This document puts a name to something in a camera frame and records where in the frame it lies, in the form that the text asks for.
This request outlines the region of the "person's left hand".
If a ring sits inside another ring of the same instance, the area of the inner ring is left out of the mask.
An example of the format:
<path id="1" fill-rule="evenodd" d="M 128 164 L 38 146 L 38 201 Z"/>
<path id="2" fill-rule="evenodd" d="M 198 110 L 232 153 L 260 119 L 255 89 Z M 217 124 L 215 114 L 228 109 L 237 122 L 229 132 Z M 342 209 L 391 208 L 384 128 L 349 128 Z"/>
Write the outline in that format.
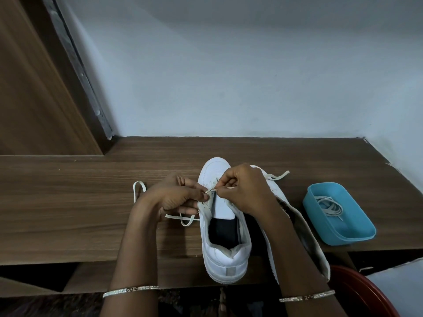
<path id="1" fill-rule="evenodd" d="M 190 220 L 191 217 L 198 214 L 198 205 L 204 202 L 194 200 L 182 202 L 181 187 L 200 188 L 204 186 L 182 175 L 170 175 L 142 192 L 134 204 L 132 213 L 141 215 L 143 218 L 152 218 L 154 222 L 158 222 L 162 216 L 167 214 L 179 214 L 182 220 L 184 218 Z"/>

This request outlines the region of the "person's right hand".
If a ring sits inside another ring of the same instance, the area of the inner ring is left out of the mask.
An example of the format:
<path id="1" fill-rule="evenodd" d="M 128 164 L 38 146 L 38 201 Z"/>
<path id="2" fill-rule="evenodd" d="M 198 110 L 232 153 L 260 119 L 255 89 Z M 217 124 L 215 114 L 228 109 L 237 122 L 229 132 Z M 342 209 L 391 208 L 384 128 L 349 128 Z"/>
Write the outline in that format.
<path id="1" fill-rule="evenodd" d="M 239 210 L 256 219 L 269 216 L 280 210 L 276 197 L 271 192 L 262 171 L 248 164 L 241 164 L 227 169 L 216 183 L 219 186 L 238 186 L 237 198 L 224 198 L 233 203 Z"/>

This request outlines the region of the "person's left forearm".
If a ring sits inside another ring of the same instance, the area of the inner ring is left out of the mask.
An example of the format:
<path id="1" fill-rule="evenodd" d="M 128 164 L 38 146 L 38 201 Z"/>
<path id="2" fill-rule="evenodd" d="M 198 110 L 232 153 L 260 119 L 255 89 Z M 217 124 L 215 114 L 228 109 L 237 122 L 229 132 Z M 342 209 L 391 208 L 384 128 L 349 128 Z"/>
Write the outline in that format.
<path id="1" fill-rule="evenodd" d="M 157 223 L 130 212 L 108 291 L 158 286 Z M 100 317 L 158 317 L 158 291 L 140 291 L 104 298 Z"/>

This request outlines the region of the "person's right forearm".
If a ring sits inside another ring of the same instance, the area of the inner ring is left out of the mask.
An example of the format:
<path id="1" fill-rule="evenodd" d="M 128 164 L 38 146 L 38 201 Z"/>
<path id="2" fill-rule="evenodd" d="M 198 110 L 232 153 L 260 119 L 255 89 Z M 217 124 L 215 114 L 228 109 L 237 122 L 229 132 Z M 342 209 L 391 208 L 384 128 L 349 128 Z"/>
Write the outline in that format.
<path id="1" fill-rule="evenodd" d="M 281 207 L 269 216 L 257 220 L 264 229 L 271 246 L 282 298 L 330 290 Z M 335 295 L 285 303 L 285 308 L 288 317 L 347 317 Z"/>

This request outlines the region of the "white sneaker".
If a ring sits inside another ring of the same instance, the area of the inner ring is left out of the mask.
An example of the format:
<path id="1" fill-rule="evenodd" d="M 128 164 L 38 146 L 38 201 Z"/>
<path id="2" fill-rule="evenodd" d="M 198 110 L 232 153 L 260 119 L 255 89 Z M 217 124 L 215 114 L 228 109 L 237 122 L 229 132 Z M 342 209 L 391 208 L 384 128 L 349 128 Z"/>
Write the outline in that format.
<path id="1" fill-rule="evenodd" d="M 209 199 L 198 203 L 204 265 L 209 276 L 220 284 L 233 284 L 243 278 L 252 248 L 244 213 L 215 191 L 229 168 L 225 159 L 214 157 L 204 164 L 198 178 L 198 183 L 209 190 Z"/>
<path id="2" fill-rule="evenodd" d="M 322 251 L 318 241 L 316 240 L 315 236 L 311 232 L 311 229 L 304 219 L 303 215 L 290 205 L 288 202 L 287 197 L 282 192 L 281 188 L 278 186 L 276 181 L 283 179 L 287 176 L 290 171 L 287 170 L 283 174 L 276 176 L 272 174 L 268 174 L 263 169 L 261 169 L 263 176 L 265 177 L 267 184 L 276 197 L 278 203 L 280 204 L 281 208 L 285 212 L 285 214 L 290 218 L 293 227 L 298 235 L 302 245 L 304 246 L 305 250 L 311 257 L 314 264 L 317 266 L 318 270 L 321 272 L 323 277 L 325 278 L 326 282 L 330 281 L 331 277 L 331 270 L 330 264 L 327 261 L 324 252 Z"/>

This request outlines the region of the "silver bangle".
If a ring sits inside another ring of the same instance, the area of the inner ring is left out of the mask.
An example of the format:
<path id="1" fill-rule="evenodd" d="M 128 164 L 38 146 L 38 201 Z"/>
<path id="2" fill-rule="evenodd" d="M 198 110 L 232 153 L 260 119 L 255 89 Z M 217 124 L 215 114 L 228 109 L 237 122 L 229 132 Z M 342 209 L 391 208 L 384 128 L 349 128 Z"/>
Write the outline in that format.
<path id="1" fill-rule="evenodd" d="M 302 301 L 308 301 L 308 300 L 314 300 L 314 299 L 321 299 L 326 298 L 335 295 L 335 290 L 328 290 L 321 293 L 315 293 L 311 295 L 304 295 L 304 296 L 296 296 L 296 297 L 288 297 L 288 298 L 280 298 L 280 303 L 295 303 L 295 302 L 302 302 Z"/>
<path id="2" fill-rule="evenodd" d="M 136 286 L 136 287 L 128 287 L 128 288 L 121 288 L 112 291 L 107 291 L 103 293 L 102 298 L 106 298 L 109 296 L 120 295 L 125 293 L 132 293 L 132 292 L 140 292 L 140 291 L 158 291 L 161 290 L 159 286 Z"/>

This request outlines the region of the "blue plastic container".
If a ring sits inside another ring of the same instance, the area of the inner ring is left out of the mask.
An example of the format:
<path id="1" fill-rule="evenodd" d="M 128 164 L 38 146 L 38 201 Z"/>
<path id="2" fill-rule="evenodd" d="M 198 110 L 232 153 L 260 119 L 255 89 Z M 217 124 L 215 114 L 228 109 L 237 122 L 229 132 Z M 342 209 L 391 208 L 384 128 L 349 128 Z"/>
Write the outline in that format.
<path id="1" fill-rule="evenodd" d="M 344 209 L 343 221 L 327 217 L 315 201 L 315 196 L 329 196 Z M 308 187 L 303 207 L 320 239 L 327 245 L 340 246 L 371 240 L 377 230 L 350 193 L 335 182 L 322 182 Z"/>

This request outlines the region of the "red plastic stool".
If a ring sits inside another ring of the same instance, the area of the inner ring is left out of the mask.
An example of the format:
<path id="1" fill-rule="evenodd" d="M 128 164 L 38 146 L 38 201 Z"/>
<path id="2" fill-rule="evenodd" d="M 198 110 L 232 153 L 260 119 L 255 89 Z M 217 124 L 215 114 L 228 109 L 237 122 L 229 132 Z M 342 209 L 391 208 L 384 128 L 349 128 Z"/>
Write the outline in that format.
<path id="1" fill-rule="evenodd" d="M 341 265 L 331 265 L 328 285 L 348 317 L 400 317 L 390 300 L 367 277 Z"/>

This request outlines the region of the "dark patterned garment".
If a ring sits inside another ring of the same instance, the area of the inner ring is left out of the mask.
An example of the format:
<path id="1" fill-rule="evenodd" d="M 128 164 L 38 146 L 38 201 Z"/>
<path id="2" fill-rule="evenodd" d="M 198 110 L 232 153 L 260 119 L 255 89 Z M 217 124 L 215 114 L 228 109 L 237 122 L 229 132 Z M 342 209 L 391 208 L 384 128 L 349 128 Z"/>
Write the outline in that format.
<path id="1" fill-rule="evenodd" d="M 256 286 L 163 289 L 159 317 L 288 317 L 277 299 Z M 99 317 L 102 294 L 0 298 L 0 317 Z"/>

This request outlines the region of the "brown wooden door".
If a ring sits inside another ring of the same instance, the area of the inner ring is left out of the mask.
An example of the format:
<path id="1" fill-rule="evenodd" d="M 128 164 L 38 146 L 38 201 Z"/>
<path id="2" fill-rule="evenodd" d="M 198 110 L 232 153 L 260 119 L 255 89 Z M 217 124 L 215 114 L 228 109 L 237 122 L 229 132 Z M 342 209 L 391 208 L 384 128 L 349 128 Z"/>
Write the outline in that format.
<path id="1" fill-rule="evenodd" d="M 0 0 L 0 155 L 99 155 L 19 0 Z"/>

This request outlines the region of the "white cloth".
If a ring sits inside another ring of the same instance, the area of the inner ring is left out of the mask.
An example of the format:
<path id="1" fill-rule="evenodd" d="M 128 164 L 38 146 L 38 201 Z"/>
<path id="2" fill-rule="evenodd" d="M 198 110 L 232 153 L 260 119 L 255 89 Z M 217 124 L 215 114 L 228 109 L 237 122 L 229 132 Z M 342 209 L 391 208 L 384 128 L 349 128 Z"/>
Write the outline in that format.
<path id="1" fill-rule="evenodd" d="M 389 299 L 400 317 L 423 317 L 423 256 L 382 258 L 357 270 Z"/>

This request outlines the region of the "dark wooden door frame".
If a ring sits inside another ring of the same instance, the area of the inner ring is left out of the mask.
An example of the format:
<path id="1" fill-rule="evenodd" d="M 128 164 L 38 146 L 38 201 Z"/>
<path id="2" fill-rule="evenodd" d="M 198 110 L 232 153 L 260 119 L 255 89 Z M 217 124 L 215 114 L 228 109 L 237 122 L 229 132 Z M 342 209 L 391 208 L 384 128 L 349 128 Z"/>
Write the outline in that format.
<path id="1" fill-rule="evenodd" d="M 115 143 L 108 122 L 56 0 L 19 0 L 93 136 L 99 155 Z"/>

